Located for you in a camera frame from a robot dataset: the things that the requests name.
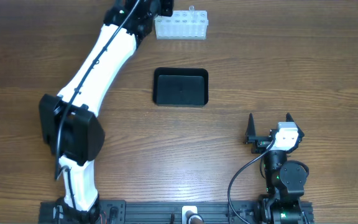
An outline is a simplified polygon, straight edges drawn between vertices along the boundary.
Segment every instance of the white connector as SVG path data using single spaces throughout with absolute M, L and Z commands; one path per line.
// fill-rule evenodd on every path
M 195 11 L 190 6 L 189 11 L 174 11 L 172 17 L 157 16 L 154 24 L 158 40 L 205 40 L 208 17 L 206 11 Z

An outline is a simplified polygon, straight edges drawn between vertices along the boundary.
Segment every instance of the wood grain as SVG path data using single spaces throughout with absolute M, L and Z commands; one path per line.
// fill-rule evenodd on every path
M 306 137 L 294 159 L 310 167 L 302 198 L 316 221 L 358 223 L 358 1 L 176 1 L 207 10 L 206 41 L 150 34 L 106 95 L 96 159 L 101 198 L 226 201 L 230 178 L 254 155 L 242 144 L 249 113 L 267 134 L 290 112 Z M 0 0 L 0 222 L 37 221 L 64 194 L 42 142 L 38 102 L 56 94 L 93 47 L 108 0 Z M 209 72 L 204 108 L 152 103 L 157 67 Z M 257 166 L 234 199 L 265 189 Z

